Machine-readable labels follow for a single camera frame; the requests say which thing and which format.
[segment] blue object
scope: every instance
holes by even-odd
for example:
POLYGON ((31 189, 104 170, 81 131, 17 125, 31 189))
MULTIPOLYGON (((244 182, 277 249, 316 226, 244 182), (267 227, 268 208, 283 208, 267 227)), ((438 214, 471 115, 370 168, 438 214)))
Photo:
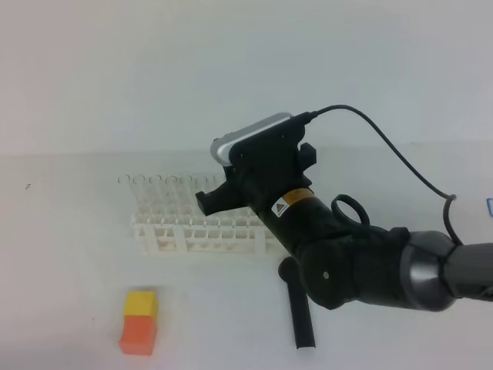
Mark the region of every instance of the blue object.
POLYGON ((488 198, 486 203, 488 204, 488 209, 490 210, 490 216, 493 217, 493 198, 488 198))

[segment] yellow block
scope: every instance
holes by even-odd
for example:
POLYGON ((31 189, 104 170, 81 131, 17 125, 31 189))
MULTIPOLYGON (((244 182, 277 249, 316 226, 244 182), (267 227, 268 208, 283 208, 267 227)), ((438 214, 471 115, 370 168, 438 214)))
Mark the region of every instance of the yellow block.
POLYGON ((125 312, 126 316, 152 316, 157 317, 159 303, 153 291, 129 291, 126 295, 125 312))

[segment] yellow warning sticker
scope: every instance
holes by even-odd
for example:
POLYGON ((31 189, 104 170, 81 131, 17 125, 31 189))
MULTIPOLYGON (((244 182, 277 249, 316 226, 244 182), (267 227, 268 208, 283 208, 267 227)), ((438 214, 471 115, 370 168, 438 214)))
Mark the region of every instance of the yellow warning sticker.
POLYGON ((276 216, 281 217, 281 215, 286 212, 290 206, 302 199, 311 197, 315 197, 315 194, 310 189, 295 189, 285 193, 281 198, 279 198, 276 203, 273 204, 271 210, 276 216))

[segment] black ring handle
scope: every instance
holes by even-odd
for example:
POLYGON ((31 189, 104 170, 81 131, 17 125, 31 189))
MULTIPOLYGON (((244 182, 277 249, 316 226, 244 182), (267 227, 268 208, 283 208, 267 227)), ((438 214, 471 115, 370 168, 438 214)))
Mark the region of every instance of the black ring handle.
POLYGON ((359 204, 355 199, 351 198, 348 195, 339 194, 337 197, 335 197, 334 200, 332 200, 332 203, 330 204, 330 208, 332 209, 332 213, 334 214, 334 217, 336 217, 336 219, 340 221, 342 224, 351 225, 353 227, 360 227, 361 225, 370 226, 370 218, 367 214, 367 211, 364 210, 361 204, 359 204), (351 220, 348 216, 346 216, 346 214, 344 214, 344 212, 340 210, 339 206, 337 205, 337 202, 345 203, 349 207, 351 207, 359 216, 360 222, 351 220))

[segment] orange block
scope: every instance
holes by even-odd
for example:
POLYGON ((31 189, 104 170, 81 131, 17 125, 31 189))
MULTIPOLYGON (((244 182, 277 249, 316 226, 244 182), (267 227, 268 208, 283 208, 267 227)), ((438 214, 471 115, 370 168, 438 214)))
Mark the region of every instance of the orange block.
POLYGON ((127 355, 150 356, 153 353, 156 332, 156 322, 152 316, 126 316, 119 341, 122 352, 127 355))

